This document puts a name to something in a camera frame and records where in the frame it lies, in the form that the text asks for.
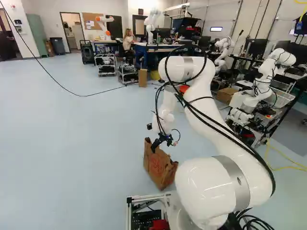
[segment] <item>blonde hair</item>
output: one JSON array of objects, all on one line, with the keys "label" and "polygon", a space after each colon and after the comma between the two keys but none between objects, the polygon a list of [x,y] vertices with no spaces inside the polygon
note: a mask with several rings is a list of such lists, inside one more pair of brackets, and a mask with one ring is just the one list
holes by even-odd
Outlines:
[{"label": "blonde hair", "polygon": [[131,31],[130,28],[127,28],[126,29],[126,32],[125,32],[125,35],[124,35],[124,39],[127,37],[127,36],[130,36],[129,32]]}]

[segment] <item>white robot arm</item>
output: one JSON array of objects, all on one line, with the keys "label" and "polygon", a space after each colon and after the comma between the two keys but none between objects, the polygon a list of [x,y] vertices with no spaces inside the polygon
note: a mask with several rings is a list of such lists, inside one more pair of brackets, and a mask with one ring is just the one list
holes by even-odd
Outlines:
[{"label": "white robot arm", "polygon": [[148,44],[153,44],[154,35],[151,31],[155,30],[156,21],[161,14],[162,12],[158,9],[152,9],[149,16],[144,20],[144,25],[146,25],[146,31],[148,33]]},{"label": "white robot arm", "polygon": [[114,18],[110,16],[109,18],[106,18],[105,16],[102,17],[96,17],[95,18],[96,22],[102,29],[102,33],[104,36],[104,40],[111,40],[111,33],[106,29],[106,24],[105,23],[110,23],[114,21]]},{"label": "white robot arm", "polygon": [[[202,57],[170,57],[167,63],[169,77],[172,81],[190,79],[201,70],[203,62]],[[159,73],[163,80],[168,81],[165,58],[159,63]],[[215,66],[207,59],[203,72],[183,97],[199,111],[192,112],[189,106],[185,108],[190,125],[215,144],[219,156],[188,160],[179,166],[175,176],[182,205],[203,230],[221,227],[228,213],[263,204],[274,190],[271,171],[252,156],[249,149],[242,147],[245,144],[232,135],[221,117],[210,91],[214,74]],[[163,103],[158,109],[159,116],[174,121],[172,112],[176,104],[173,89],[166,87]],[[167,120],[163,122],[161,125],[165,126]],[[152,124],[153,130],[159,133],[155,115]],[[165,132],[170,133],[171,123],[167,125]]]},{"label": "white robot arm", "polygon": [[215,65],[218,65],[215,68],[215,72],[218,73],[223,66],[225,66],[226,62],[224,60],[228,55],[229,48],[234,47],[235,44],[231,40],[230,37],[225,37],[215,43],[215,46],[219,49],[222,49],[222,54],[214,61]]},{"label": "white robot arm", "polygon": [[258,69],[258,72],[263,74],[263,76],[254,80],[255,91],[246,91],[247,95],[243,101],[243,110],[248,113],[252,112],[258,102],[271,96],[272,89],[270,89],[270,84],[278,70],[276,64],[291,66],[295,62],[296,58],[293,54],[281,48],[274,50]]}]

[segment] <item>woman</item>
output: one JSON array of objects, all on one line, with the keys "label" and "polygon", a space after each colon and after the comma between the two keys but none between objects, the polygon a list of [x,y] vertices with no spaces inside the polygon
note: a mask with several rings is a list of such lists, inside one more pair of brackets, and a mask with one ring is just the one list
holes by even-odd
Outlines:
[{"label": "woman", "polygon": [[134,50],[131,50],[131,44],[134,43],[133,40],[133,33],[131,29],[126,29],[124,40],[123,40],[123,47],[124,47],[124,56],[126,57],[129,64],[133,64],[134,58]]},{"label": "woman", "polygon": [[126,29],[123,41],[124,51],[131,50],[131,44],[134,42],[135,41],[133,40],[133,33],[131,29]]}]

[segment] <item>green cabinet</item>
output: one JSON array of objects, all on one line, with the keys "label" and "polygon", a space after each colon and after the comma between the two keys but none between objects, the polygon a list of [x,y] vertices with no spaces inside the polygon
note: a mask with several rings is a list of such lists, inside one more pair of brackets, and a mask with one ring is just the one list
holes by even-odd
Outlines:
[{"label": "green cabinet", "polygon": [[46,50],[45,41],[47,40],[44,26],[40,16],[37,14],[26,14],[39,55],[40,56],[47,56],[48,52]]}]

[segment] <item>paper bag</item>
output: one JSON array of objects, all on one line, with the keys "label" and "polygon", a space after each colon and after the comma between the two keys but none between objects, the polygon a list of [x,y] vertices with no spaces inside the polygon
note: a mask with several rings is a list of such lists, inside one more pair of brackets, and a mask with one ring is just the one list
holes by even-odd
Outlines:
[{"label": "paper bag", "polygon": [[164,190],[172,184],[178,167],[177,161],[172,161],[170,156],[159,147],[153,153],[150,138],[145,138],[144,145],[144,169],[160,190]]}]

